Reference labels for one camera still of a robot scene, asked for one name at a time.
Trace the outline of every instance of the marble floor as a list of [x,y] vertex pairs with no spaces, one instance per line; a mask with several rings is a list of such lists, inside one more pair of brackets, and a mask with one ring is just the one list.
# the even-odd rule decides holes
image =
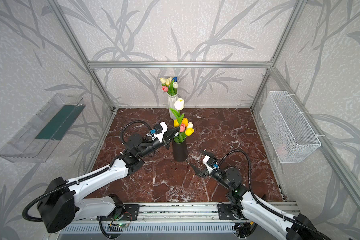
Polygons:
[[[172,147],[156,151],[153,157],[145,157],[145,164],[133,175],[116,180],[88,197],[103,197],[116,194],[123,202],[226,202],[227,189],[216,180],[200,178],[194,174],[190,163],[202,169],[202,154],[199,150],[213,152],[221,159],[227,152],[241,148],[251,158],[252,188],[256,195],[267,196],[267,201],[282,201],[278,185],[256,130],[249,108],[185,108],[185,113],[194,124],[195,132],[187,137],[189,156],[185,162],[175,162]],[[168,109],[118,109],[102,146],[93,170],[103,167],[120,151],[123,151],[120,130],[133,120],[143,120],[153,126],[164,121],[173,126]],[[125,133],[145,136],[145,126],[131,126]],[[222,168],[235,166],[241,172],[243,184],[248,183],[248,163],[240,153],[232,154]]]

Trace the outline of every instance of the black cable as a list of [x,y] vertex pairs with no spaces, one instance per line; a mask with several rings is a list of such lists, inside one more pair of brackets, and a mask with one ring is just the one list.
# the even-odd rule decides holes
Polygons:
[[108,233],[106,233],[106,231],[104,230],[104,228],[103,228],[103,225],[101,224],[101,218],[102,218],[102,216],[98,216],[99,217],[99,226],[100,226],[100,231],[101,231],[101,233],[104,235],[104,236],[106,236],[106,238],[108,238],[108,239],[116,239],[117,237],[112,237],[110,234],[108,234]]
[[246,152],[244,152],[243,150],[241,149],[234,149],[232,151],[230,151],[229,153],[227,153],[220,161],[220,163],[218,164],[219,166],[225,161],[225,159],[231,155],[232,153],[234,152],[241,152],[242,154],[245,155],[245,157],[247,158],[247,161],[248,161],[248,186],[249,186],[249,189],[250,189],[250,192],[251,192],[251,195],[253,197],[253,199],[256,201],[256,203],[258,203],[260,206],[262,206],[263,208],[265,208],[266,210],[268,210],[269,212],[273,213],[274,215],[288,221],[288,222],[291,222],[293,224],[296,224],[302,228],[305,228],[307,230],[309,230],[310,232],[312,233],[315,233],[317,235],[319,235],[320,237],[326,239],[326,240],[331,240],[329,237],[327,237],[325,234],[317,231],[316,229],[313,229],[301,222],[298,222],[296,220],[294,220],[293,218],[289,218],[289,217],[285,217],[283,214],[280,214],[278,212],[276,212],[275,210],[269,208],[267,205],[263,204],[262,202],[259,201],[259,199],[256,197],[256,195],[253,193],[253,190],[252,190],[252,185],[251,185],[251,160],[250,160],[250,157],[248,156],[248,154]]
[[120,139],[121,139],[121,142],[122,142],[123,144],[125,144],[125,141],[124,141],[124,132],[125,132],[125,130],[126,130],[129,126],[131,126],[132,124],[135,124],[135,123],[142,123],[142,124],[144,124],[144,125],[148,128],[149,131],[151,131],[151,129],[152,129],[152,128],[149,126],[148,123],[146,123],[146,122],[144,122],[144,121],[142,121],[142,120],[135,120],[135,121],[132,121],[132,122],[128,123],[128,124],[125,125],[125,126],[123,127],[123,129],[121,129],[121,131],[120,131]]
[[[80,179],[78,180],[78,182],[82,182],[82,181],[91,179],[91,178],[93,178],[93,177],[95,177],[95,176],[97,176],[97,175],[102,174],[103,172],[108,171],[108,170],[109,170],[109,167],[106,167],[106,168],[104,168],[104,169],[101,170],[101,171],[95,172],[94,174],[91,174],[91,175],[88,175],[88,176],[86,176],[86,177],[80,178]],[[62,185],[61,187],[58,187],[58,188],[55,188],[55,189],[53,189],[53,190],[51,190],[51,191],[49,191],[49,192],[46,192],[46,193],[44,193],[44,194],[41,195],[41,196],[38,196],[38,197],[35,198],[32,202],[30,202],[28,205],[26,205],[26,207],[24,208],[23,213],[22,213],[23,218],[24,218],[25,220],[28,220],[28,221],[31,221],[31,222],[42,222],[42,221],[43,221],[42,218],[30,216],[30,215],[28,214],[29,209],[30,209],[33,205],[35,205],[36,203],[38,203],[40,200],[42,200],[43,198],[45,198],[45,197],[47,197],[47,196],[49,196],[49,195],[51,195],[51,194],[53,194],[53,193],[55,193],[55,192],[58,192],[58,191],[60,191],[60,190],[62,190],[62,189],[65,189],[65,188],[67,188],[67,187],[70,187],[70,186],[72,186],[72,185],[75,185],[75,184],[77,184],[77,182],[70,182],[70,183],[68,183],[68,184]]]

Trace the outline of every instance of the wire basket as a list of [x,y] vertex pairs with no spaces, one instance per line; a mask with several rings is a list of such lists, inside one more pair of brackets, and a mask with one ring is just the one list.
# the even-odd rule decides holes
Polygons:
[[301,162],[321,146],[286,91],[270,91],[260,116],[281,163]]

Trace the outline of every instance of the wall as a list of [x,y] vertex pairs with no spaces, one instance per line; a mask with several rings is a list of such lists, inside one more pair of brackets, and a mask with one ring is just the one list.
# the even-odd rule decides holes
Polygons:
[[168,106],[160,77],[178,76],[178,95],[193,107],[249,108],[265,74],[263,68],[104,68],[97,74],[115,106]]
[[[90,61],[269,61],[295,0],[59,0]],[[188,107],[248,107],[262,69],[100,69],[116,106],[167,105],[178,76]]]
[[[308,2],[276,68],[360,182],[360,1]],[[255,108],[266,139],[258,113],[272,90],[273,79]],[[321,151],[281,165],[266,144],[288,199],[333,239],[360,239],[360,212]]]
[[0,0],[0,148],[56,93],[82,96],[86,107],[45,163],[0,157],[0,240],[43,238],[44,224],[22,219],[23,208],[52,179],[91,167],[111,113],[47,9],[45,1]]

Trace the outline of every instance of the wall-mounted shelf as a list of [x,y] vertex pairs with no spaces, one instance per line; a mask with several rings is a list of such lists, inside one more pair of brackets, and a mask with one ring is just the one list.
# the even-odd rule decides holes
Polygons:
[[56,94],[0,150],[11,162],[45,162],[84,109],[82,98]]

